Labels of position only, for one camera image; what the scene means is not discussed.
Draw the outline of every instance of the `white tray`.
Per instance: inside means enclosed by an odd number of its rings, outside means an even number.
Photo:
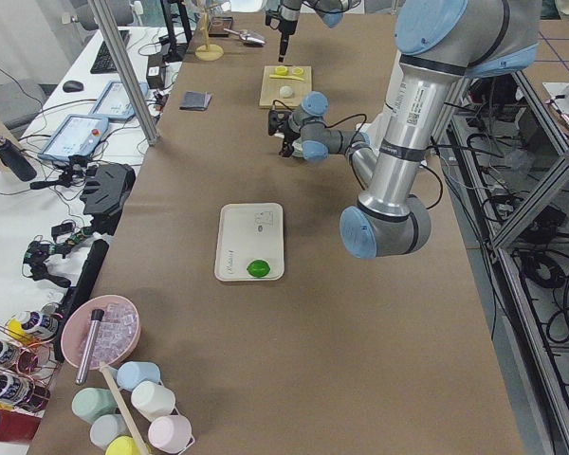
[[[255,260],[270,271],[263,278],[247,272]],[[222,282],[278,280],[285,273],[283,207],[280,204],[228,204],[221,208],[215,277]]]

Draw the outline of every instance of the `blue joint cap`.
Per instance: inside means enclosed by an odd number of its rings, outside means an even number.
[[[341,19],[343,19],[343,13],[340,12],[339,9],[331,9],[328,14],[322,16],[322,21],[329,28],[333,28],[339,24]]]
[[[524,49],[517,50],[499,59],[495,59],[483,64],[478,64],[466,71],[469,78],[491,78],[503,74],[520,71],[530,66],[538,55],[538,45],[531,45]]]
[[[329,156],[329,149],[322,142],[305,140],[302,142],[303,158],[310,163],[318,163]]]
[[[323,116],[329,108],[329,100],[321,92],[310,92],[302,100],[302,109],[310,116]]]
[[[348,252],[359,259],[377,256],[377,241],[373,228],[358,207],[348,207],[341,213],[340,236]]]
[[[396,46],[407,55],[427,52],[449,35],[467,7],[468,0],[407,0],[396,19]]]

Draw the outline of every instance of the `keyboard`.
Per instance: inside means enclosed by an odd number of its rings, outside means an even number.
[[[128,30],[120,30],[120,37],[126,46],[129,42],[130,33]],[[115,73],[117,71],[114,60],[110,55],[110,51],[107,49],[107,44],[105,42],[101,43],[99,52],[97,52],[97,57],[95,57],[95,62],[91,66],[91,74],[103,74],[103,73]]]

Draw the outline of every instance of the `green lime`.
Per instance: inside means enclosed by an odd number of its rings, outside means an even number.
[[[269,264],[262,259],[256,259],[248,265],[247,272],[251,277],[263,278],[269,273]]]

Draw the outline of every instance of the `green cup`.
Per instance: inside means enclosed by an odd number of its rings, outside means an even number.
[[[116,401],[108,389],[82,389],[72,400],[72,411],[85,422],[93,425],[105,414],[116,411]]]

